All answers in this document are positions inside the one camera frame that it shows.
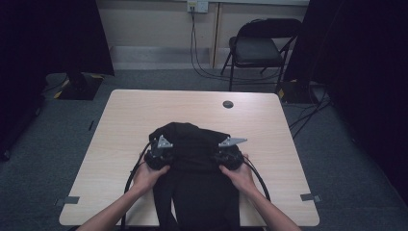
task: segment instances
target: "wooden tabletop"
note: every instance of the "wooden tabletop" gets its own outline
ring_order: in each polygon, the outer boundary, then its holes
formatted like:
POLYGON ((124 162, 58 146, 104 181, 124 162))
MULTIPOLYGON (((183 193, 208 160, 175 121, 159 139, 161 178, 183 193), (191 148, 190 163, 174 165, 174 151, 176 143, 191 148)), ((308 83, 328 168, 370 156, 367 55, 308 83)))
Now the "wooden tabletop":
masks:
MULTIPOLYGON (((62 225, 79 225, 122 194, 130 170, 148 143, 148 135, 170 122, 189 122, 200 128, 247 138, 239 144, 263 177, 272 203, 300 226, 319 224, 280 101, 271 93, 114 90, 89 145, 65 204, 62 225), (231 109, 224 101, 233 102, 231 109)), ((254 179, 262 192, 262 187, 254 179)), ((265 225, 241 195, 241 226, 265 225)), ((149 192, 129 210, 127 225, 158 225, 153 194, 149 192)))

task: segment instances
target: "black cable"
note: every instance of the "black cable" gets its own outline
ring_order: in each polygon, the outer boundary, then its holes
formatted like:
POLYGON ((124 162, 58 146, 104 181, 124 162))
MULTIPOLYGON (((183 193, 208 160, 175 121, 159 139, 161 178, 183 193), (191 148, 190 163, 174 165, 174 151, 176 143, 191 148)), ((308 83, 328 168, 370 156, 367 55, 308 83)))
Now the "black cable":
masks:
MULTIPOLYGON (((309 108, 313 108, 313 107, 315 107, 315 106, 309 106, 309 107, 307 107, 307 108, 304 108, 304 110, 305 109, 309 109, 309 108)), ((292 130, 295 126, 296 126, 296 124, 298 123, 298 122, 300 122, 300 121, 302 121, 303 119, 305 119, 305 118, 307 118, 308 116, 309 116, 310 114, 307 114, 307 115, 305 115, 304 117, 299 117, 299 119, 297 120, 297 121, 295 121, 294 123, 292 123, 290 126, 289 126, 289 128, 292 130)))
MULTIPOLYGON (((326 108, 327 106, 330 105, 330 102, 327 103, 326 105, 324 105, 322 108, 320 108, 320 110, 326 108)), ((307 119, 306 121, 302 124, 302 126, 300 126, 299 130, 297 130, 297 132, 293 135, 293 139, 297 136, 297 134, 300 132, 300 130, 302 130, 302 128, 306 125, 306 123, 312 118, 312 116, 317 112, 318 110, 315 110, 307 119)))
POLYGON ((52 87, 52 88, 49 88, 49 89, 47 89, 47 90, 44 90, 42 93, 49 92, 50 90, 53 90, 53 89, 59 87, 59 86, 62 85, 67 79, 68 79, 68 74, 65 74, 65 78, 63 79, 62 82, 60 82, 58 85, 56 85, 56 86, 54 86, 54 87, 52 87))
MULTIPOLYGON (((129 191, 130 184, 132 183, 132 180, 133 180, 133 177, 134 177, 135 174, 136 174, 136 171, 138 170, 138 168, 139 168, 142 164, 144 164, 144 162, 143 162, 143 163, 140 163, 140 161, 141 161, 142 157, 144 156, 144 153, 146 152, 146 149, 150 146, 150 144, 152 144, 152 142, 153 142, 153 141, 150 141, 150 142, 146 145, 146 147, 143 149, 143 151, 141 152, 141 154, 139 155, 139 159, 138 159, 138 161, 136 162, 136 164, 135 164, 135 166, 133 167, 133 169, 131 170, 130 175, 129 175, 129 178, 128 178, 127 182, 126 182, 126 186, 125 186, 124 193, 127 193, 127 192, 129 191)), ((122 231, 125 230, 125 226, 126 226, 126 213, 123 215, 122 220, 120 221, 120 230, 122 230, 122 231)))
POLYGON ((267 186, 264 183, 264 180, 262 179, 261 175, 258 173, 258 171, 256 170, 255 167, 253 167, 252 165, 250 165, 248 162, 243 162, 244 164, 246 164, 247 166, 249 166, 249 168, 251 168, 251 170, 255 173, 256 177, 258 178, 259 183, 261 183, 262 189, 264 190, 265 193, 265 198, 270 201, 270 196, 269 196, 269 191, 267 186))
POLYGON ((296 131, 296 133, 294 133, 294 135, 292 136, 293 139, 297 136, 297 134, 299 134, 299 132, 303 129, 303 127, 306 126, 307 122, 309 122, 309 120, 312 118, 312 116, 314 114, 316 114, 318 111, 326 108, 330 104, 330 101, 329 101, 329 103, 324 105, 322 108, 320 107, 322 105, 323 101, 324 101, 324 97, 325 97, 326 93, 327 93, 327 88, 324 90, 323 96, 321 97, 321 100, 320 100, 319 104, 315 107, 315 109, 311 113, 309 113, 308 115, 304 116, 302 119, 299 119, 297 122, 290 125, 290 129, 292 129, 300 120, 303 120, 304 118, 307 118, 306 121, 302 124, 302 126, 300 126, 300 128, 296 131))
MULTIPOLYGON (((192 20, 192 29, 191 29, 191 46, 190 46, 190 55, 191 55, 191 64, 192 64, 192 68, 195 70, 195 72, 200 75, 201 77, 204 78, 208 78, 208 79, 216 79, 216 80, 220 80, 220 81, 229 81, 228 77, 226 76, 222 76, 222 75, 215 75, 212 73, 207 72, 200 64, 200 61, 198 60, 198 53, 197 53, 197 37, 196 37, 196 33, 195 33, 195 16, 194 16, 194 7, 191 7, 191 20, 192 20), (209 76, 205 76, 201 73, 198 72, 198 70, 196 69, 195 65, 194 65, 194 61, 193 61, 193 53, 192 53, 192 47, 194 46, 194 51, 195 51, 195 60, 198 64, 198 67, 200 68, 201 71, 203 71, 205 74, 209 75, 209 76)), ((278 71, 280 70, 280 68, 278 68, 275 73, 273 73, 272 75, 269 75, 265 78, 260 78, 260 79, 245 79, 245 78, 235 78, 236 80, 240 80, 240 81, 235 81, 235 82, 239 82, 241 83, 250 83, 250 82, 257 82, 257 81, 265 81, 268 79, 272 79, 272 78, 276 78, 279 75, 277 74, 278 71)), ((259 84, 276 84, 276 83, 259 83, 259 84)))

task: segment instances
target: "person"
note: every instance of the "person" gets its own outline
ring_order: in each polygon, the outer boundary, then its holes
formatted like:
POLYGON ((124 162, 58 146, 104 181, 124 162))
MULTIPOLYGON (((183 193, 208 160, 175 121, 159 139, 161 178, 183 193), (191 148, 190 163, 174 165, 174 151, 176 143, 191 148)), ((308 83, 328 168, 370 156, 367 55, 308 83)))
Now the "person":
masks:
MULTIPOLYGON (((170 166, 154 170, 148 165, 141 165, 133 178, 134 185, 129 191, 86 221, 77 230, 112 230, 132 205, 141 196, 150 191, 156 184, 157 179, 161 175, 166 174, 169 169, 170 166)), ((241 165, 236 170, 229 170, 224 166, 219 166, 219 169, 253 203, 255 209, 271 230, 300 230, 288 216, 258 191, 252 178, 251 169, 247 165, 241 165)))

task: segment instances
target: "electrical outlet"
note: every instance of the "electrical outlet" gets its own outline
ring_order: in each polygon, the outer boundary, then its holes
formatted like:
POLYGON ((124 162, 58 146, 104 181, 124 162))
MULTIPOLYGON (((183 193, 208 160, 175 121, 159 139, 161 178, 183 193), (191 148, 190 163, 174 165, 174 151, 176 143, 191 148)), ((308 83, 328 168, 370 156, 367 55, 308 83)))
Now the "electrical outlet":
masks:
POLYGON ((187 12, 191 12, 191 9, 194 9, 195 12, 198 12, 197 1, 187 1, 187 12))
POLYGON ((208 2, 198 1, 197 2, 197 12, 199 13, 207 13, 208 12, 208 2))

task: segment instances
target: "forearm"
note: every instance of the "forearm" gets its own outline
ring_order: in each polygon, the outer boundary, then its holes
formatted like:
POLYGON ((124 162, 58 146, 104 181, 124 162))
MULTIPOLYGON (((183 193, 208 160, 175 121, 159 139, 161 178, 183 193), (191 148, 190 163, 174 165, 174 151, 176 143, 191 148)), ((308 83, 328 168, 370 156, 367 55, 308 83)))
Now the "forearm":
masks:
POLYGON ((106 209, 85 222, 77 230, 112 230, 120 218, 142 195, 142 191, 131 189, 106 209))
POLYGON ((255 209, 272 230, 300 230, 282 211, 268 201, 257 189, 245 193, 255 209))

